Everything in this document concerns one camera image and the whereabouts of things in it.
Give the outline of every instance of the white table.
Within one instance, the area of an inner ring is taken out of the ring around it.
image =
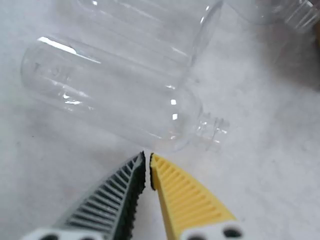
[[[57,10],[54,0],[2,1],[0,7],[3,240],[53,224],[91,185],[141,150],[26,94],[22,56],[37,37],[64,30]],[[311,46],[302,55],[287,51],[293,49],[284,44],[288,33],[280,23],[250,25],[223,7],[194,88],[207,111],[230,121],[230,134],[218,152],[186,148],[167,156],[263,240],[320,237],[320,63]],[[149,186],[134,225],[134,240],[166,238],[158,196]]]

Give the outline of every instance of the bottle neck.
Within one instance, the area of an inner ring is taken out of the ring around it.
[[[205,146],[208,150],[212,145],[220,145],[229,130],[229,122],[223,118],[211,117],[210,113],[202,113],[198,118],[195,130],[196,144]]]

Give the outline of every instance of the bottle body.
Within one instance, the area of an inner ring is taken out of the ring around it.
[[[243,18],[254,24],[283,20],[299,34],[320,20],[319,0],[226,0]]]
[[[270,24],[280,18],[286,0],[226,0],[243,18],[254,24]]]
[[[75,0],[72,4],[90,21],[189,66],[209,43],[222,1]]]
[[[212,141],[217,133],[190,90],[163,84],[169,76],[70,39],[40,37],[21,74],[34,97],[154,151],[178,150],[197,135]]]

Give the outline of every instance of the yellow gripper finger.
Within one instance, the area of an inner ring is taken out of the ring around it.
[[[151,187],[157,190],[168,240],[189,228],[234,221],[229,210],[201,183],[172,162],[152,154]]]

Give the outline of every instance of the clear plastic bottle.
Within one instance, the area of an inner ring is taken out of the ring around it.
[[[226,0],[244,19],[254,24],[270,24],[280,18],[286,0]]]
[[[320,20],[319,0],[226,0],[243,18],[254,24],[283,20],[299,34]]]
[[[208,45],[222,6],[222,0],[70,1],[91,22],[185,66]]]
[[[68,38],[40,37],[21,77],[34,97],[153,151],[210,146],[226,134],[189,89],[163,85],[169,76]]]
[[[320,20],[320,0],[287,0],[281,17],[297,33],[304,34]]]

